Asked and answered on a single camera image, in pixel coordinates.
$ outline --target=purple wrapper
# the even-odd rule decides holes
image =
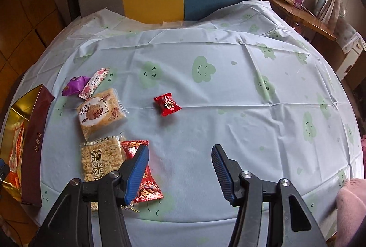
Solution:
[[[72,94],[79,94],[85,85],[89,82],[90,77],[80,76],[74,77],[70,80],[69,83],[62,90],[62,96],[70,96]]]

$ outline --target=pink fabric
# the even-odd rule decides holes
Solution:
[[[363,169],[364,169],[364,176],[366,179],[366,135],[364,135],[361,139],[362,144],[362,154],[363,154]]]
[[[337,208],[335,247],[346,247],[366,215],[366,180],[346,180],[337,194]]]

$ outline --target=open gift box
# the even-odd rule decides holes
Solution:
[[[42,142],[53,100],[47,88],[39,85],[16,101],[10,108],[0,148],[0,158],[11,169],[3,187],[17,201],[38,207],[42,206]]]

